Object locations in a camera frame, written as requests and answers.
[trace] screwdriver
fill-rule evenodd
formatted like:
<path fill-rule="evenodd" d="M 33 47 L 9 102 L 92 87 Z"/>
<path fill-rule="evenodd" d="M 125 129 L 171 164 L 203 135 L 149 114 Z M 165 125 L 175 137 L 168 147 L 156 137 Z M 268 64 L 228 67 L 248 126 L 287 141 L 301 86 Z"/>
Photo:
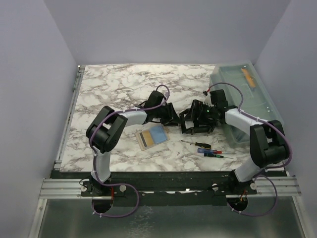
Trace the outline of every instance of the screwdriver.
<path fill-rule="evenodd" d="M 198 148 L 198 153 L 211 153 L 211 154 L 235 154 L 234 152 L 223 152 L 221 150 L 212 150 L 212 149 L 204 149 L 204 148 Z"/>
<path fill-rule="evenodd" d="M 216 158 L 225 158 L 224 156 L 222 155 L 215 155 L 215 154 L 211 154 L 211 153 L 204 153 L 204 156 L 205 157 L 216 157 Z"/>
<path fill-rule="evenodd" d="M 185 143 L 197 145 L 197 146 L 202 147 L 202 148 L 205 148 L 205 149 L 211 149 L 211 145 L 209 145 L 209 144 L 198 143 L 198 142 L 190 142 L 190 141 L 185 141 L 185 140 L 181 140 L 181 141 L 182 141 L 182 142 L 185 142 Z"/>

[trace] white wall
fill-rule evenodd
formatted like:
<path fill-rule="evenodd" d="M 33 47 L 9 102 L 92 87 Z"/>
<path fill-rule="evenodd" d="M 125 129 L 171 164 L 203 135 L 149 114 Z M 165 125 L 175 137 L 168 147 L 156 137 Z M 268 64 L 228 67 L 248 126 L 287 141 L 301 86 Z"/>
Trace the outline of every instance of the white wall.
<path fill-rule="evenodd" d="M 292 0 L 256 69 L 285 121 L 297 176 L 317 234 L 317 1 Z"/>
<path fill-rule="evenodd" d="M 25 238 L 77 66 L 42 0 L 2 2 L 0 22 L 0 236 Z"/>
<path fill-rule="evenodd" d="M 78 64 L 255 62 L 289 0 L 44 0 Z"/>

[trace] wire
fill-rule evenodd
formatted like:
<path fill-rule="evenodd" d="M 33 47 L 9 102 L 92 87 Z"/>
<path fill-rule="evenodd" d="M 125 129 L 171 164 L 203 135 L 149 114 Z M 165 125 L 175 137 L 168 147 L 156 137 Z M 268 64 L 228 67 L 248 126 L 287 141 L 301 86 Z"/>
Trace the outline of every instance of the wire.
<path fill-rule="evenodd" d="M 111 187 L 111 198 L 112 198 L 112 200 L 114 200 L 114 190 L 113 190 L 113 187 Z"/>
<path fill-rule="evenodd" d="M 242 202 L 242 196 L 244 195 L 246 193 L 246 190 L 243 190 L 243 193 L 241 194 L 241 196 L 240 196 L 240 201 Z"/>
<path fill-rule="evenodd" d="M 264 177 L 266 178 L 273 186 L 274 188 L 274 191 L 275 191 L 275 201 L 274 201 L 274 204 L 273 206 L 267 211 L 267 212 L 264 212 L 262 214 L 251 214 L 251 213 L 246 213 L 246 212 L 241 212 L 241 211 L 238 211 L 238 210 L 235 210 L 233 207 L 231 207 L 231 205 L 228 203 L 228 206 L 231 208 L 231 211 L 235 212 L 235 213 L 238 213 L 240 215 L 244 215 L 244 216 L 247 216 L 247 217 L 262 217 L 262 216 L 265 216 L 269 213 L 271 213 L 272 211 L 274 211 L 276 209 L 276 206 L 277 206 L 277 201 L 278 201 L 278 195 L 277 195 L 277 189 L 276 189 L 276 186 L 275 184 L 273 183 L 273 181 L 271 179 L 269 179 L 267 176 L 265 175 L 258 175 L 257 177 L 254 178 L 254 182 L 257 180 L 258 177 Z"/>
<path fill-rule="evenodd" d="M 85 177 L 85 178 L 82 178 L 82 179 L 79 181 L 79 184 L 80 184 L 81 186 L 85 187 L 85 188 L 88 188 L 86 185 L 84 185 L 84 184 L 82 183 L 82 181 L 85 180 L 85 179 L 89 179 L 89 178 L 90 178 L 90 176 L 87 176 L 87 177 Z"/>
<path fill-rule="evenodd" d="M 140 202 L 140 196 L 139 196 L 139 193 L 138 193 L 137 189 L 136 189 L 133 185 L 128 184 L 128 183 L 105 184 L 105 183 L 103 183 L 103 182 L 100 180 L 100 178 L 99 178 L 99 176 L 98 176 L 97 166 L 96 166 L 96 164 L 97 164 L 97 150 L 95 149 L 95 147 L 93 146 L 92 143 L 93 143 L 93 141 L 94 141 L 94 138 L 95 138 L 95 136 L 96 136 L 97 131 L 103 126 L 103 124 L 104 124 L 111 116 L 113 116 L 113 115 L 115 115 L 115 114 L 123 113 L 123 112 L 149 111 L 149 110 L 153 110 L 153 109 L 159 108 L 160 106 L 164 105 L 164 104 L 167 102 L 168 98 L 169 98 L 170 91 L 169 91 L 169 88 L 168 88 L 166 85 L 164 85 L 164 84 L 160 84 L 160 85 L 156 88 L 156 91 L 157 91 L 160 87 L 164 87 L 164 88 L 167 89 L 166 99 L 165 99 L 163 102 L 161 102 L 161 104 L 159 104 L 159 105 L 157 105 L 157 106 L 155 106 L 155 107 L 152 107 L 152 108 L 134 108 L 134 109 L 127 109 L 127 110 L 124 110 L 124 111 L 112 112 L 112 113 L 110 113 L 108 116 L 106 116 L 106 117 L 102 120 L 102 122 L 100 122 L 100 124 L 97 126 L 97 128 L 96 128 L 95 131 L 93 132 L 92 136 L 90 137 L 89 145 L 90 145 L 90 147 L 92 148 L 92 150 L 94 151 L 93 171 L 95 172 L 95 176 L 96 176 L 97 182 L 100 183 L 102 186 L 105 186 L 105 187 L 125 185 L 125 186 L 127 186 L 127 187 L 132 188 L 132 189 L 136 192 L 136 195 L 137 195 L 137 202 L 136 202 L 135 207 L 134 207 L 130 212 L 128 212 L 128 213 L 126 213 L 126 214 L 123 214 L 123 215 L 107 215 L 107 214 L 104 214 L 104 213 L 98 213 L 98 212 L 95 211 L 95 209 L 94 209 L 94 204 L 92 203 L 92 209 L 93 209 L 93 211 L 94 211 L 93 214 L 97 214 L 97 215 L 99 215 L 100 217 L 121 218 L 121 217 L 127 217 L 127 216 L 129 216 L 129 215 L 131 215 L 132 213 L 134 213 L 134 212 L 137 210 L 137 208 L 138 208 L 138 206 L 139 206 L 139 202 Z"/>
<path fill-rule="evenodd" d="M 266 169 L 278 169 L 278 168 L 283 168 L 283 167 L 289 165 L 289 163 L 292 161 L 292 158 L 293 158 L 293 149 L 292 149 L 292 146 L 291 146 L 290 141 L 285 137 L 285 135 L 284 135 L 282 132 L 280 132 L 279 129 L 277 129 L 275 126 L 273 126 L 272 124 L 268 123 L 266 120 L 260 119 L 260 118 L 258 118 L 258 117 L 255 117 L 255 116 L 249 114 L 249 113 L 244 112 L 244 111 L 241 109 L 241 106 L 242 106 L 243 100 L 244 100 L 243 94 L 242 94 L 241 90 L 240 90 L 239 88 L 237 88 L 236 86 L 234 86 L 233 84 L 231 84 L 231 83 L 225 83 L 225 82 L 215 83 L 215 84 L 213 84 L 212 86 L 210 86 L 210 87 L 208 88 L 208 92 L 210 91 L 210 89 L 211 89 L 212 87 L 214 87 L 214 86 L 216 86 L 216 85 L 219 85 L 219 84 L 226 84 L 226 85 L 229 85 L 229 86 L 231 86 L 231 87 L 234 87 L 236 90 L 238 90 L 238 92 L 240 93 L 240 96 L 241 96 L 241 102 L 240 102 L 240 104 L 239 104 L 239 106 L 238 106 L 238 111 L 239 111 L 242 115 L 245 115 L 246 117 L 251 118 L 251 119 L 253 119 L 253 120 L 259 121 L 259 122 L 261 122 L 261 123 L 263 123 L 263 124 L 265 124 L 265 125 L 268 125 L 268 126 L 271 127 L 273 130 L 275 130 L 276 133 L 279 134 L 279 135 L 285 140 L 285 142 L 286 142 L 286 144 L 287 144 L 287 147 L 288 147 L 288 149 L 289 149 L 289 157 L 288 157 L 288 160 L 286 161 L 285 164 L 283 163 L 282 165 L 278 165 L 278 166 L 270 166 L 270 167 L 267 167 Z"/>

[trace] white marble tabletop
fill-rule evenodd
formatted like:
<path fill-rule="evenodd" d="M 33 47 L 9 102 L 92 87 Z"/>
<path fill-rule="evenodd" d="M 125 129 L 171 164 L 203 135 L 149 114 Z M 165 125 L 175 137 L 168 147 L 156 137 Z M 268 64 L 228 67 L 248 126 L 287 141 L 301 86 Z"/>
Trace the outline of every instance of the white marble tabletop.
<path fill-rule="evenodd" d="M 193 99 L 203 100 L 209 85 L 212 64 L 124 64 L 86 66 L 79 96 L 71 122 L 61 172 L 92 170 L 92 150 L 85 136 L 86 129 L 100 109 L 110 106 L 115 110 L 128 109 L 148 98 L 159 84 L 170 88 L 169 102 L 179 114 L 190 108 Z M 249 147 L 230 148 L 223 131 L 181 134 L 180 126 L 168 127 L 170 140 L 141 151 L 135 133 L 157 124 L 126 127 L 111 152 L 111 171 L 230 171 L 240 166 L 249 156 Z M 234 151 L 233 159 L 204 157 L 187 140 L 212 145 L 212 149 Z"/>

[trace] clear plastic container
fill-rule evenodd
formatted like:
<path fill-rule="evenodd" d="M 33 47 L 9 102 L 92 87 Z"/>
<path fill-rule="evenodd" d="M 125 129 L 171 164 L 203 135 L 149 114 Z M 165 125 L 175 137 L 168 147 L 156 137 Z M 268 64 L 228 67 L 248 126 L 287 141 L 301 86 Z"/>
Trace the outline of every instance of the clear plastic container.
<path fill-rule="evenodd" d="M 244 97 L 241 109 L 245 112 L 266 120 L 276 119 L 284 124 L 250 61 L 217 64 L 210 75 L 210 86 L 219 82 L 231 83 L 241 90 Z M 211 90 L 216 89 L 223 89 L 225 91 L 230 106 L 239 105 L 241 96 L 235 88 L 229 85 L 217 85 Z M 222 127 L 230 146 L 235 147 L 249 143 L 249 136 L 243 131 L 230 125 L 223 125 Z"/>

